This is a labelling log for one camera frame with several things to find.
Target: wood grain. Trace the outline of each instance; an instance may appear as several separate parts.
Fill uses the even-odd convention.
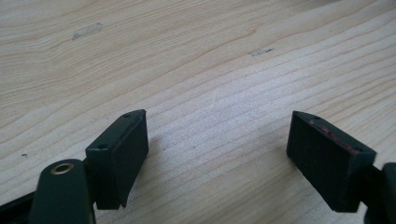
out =
[[[0,78],[0,203],[140,108],[148,157],[98,223],[362,223],[287,158],[293,110],[396,161],[391,0],[1,0]]]

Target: light wood tabletop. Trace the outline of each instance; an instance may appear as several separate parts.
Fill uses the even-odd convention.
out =
[[[148,156],[97,223],[362,223],[286,144],[299,110],[396,161],[396,2],[0,1],[0,204],[136,109]]]

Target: wooden table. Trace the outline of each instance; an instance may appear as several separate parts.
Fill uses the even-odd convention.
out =
[[[140,108],[148,157],[98,223],[362,223],[286,156],[293,110],[396,161],[393,0],[2,0],[0,78],[0,204]]]

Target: wooden surface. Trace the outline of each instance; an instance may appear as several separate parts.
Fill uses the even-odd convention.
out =
[[[393,0],[1,0],[0,204],[148,111],[128,206],[98,223],[361,223],[286,156],[291,112],[396,161]]]

